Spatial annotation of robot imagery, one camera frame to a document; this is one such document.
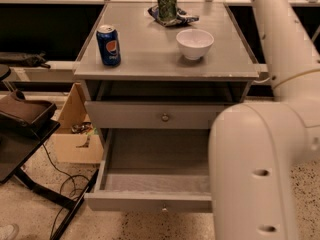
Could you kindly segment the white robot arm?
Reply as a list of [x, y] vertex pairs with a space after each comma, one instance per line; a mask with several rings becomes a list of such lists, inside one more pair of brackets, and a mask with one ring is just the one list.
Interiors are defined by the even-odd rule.
[[209, 137], [216, 240], [299, 240], [290, 170], [319, 155], [319, 54], [288, 0], [250, 0], [275, 96], [225, 109]]

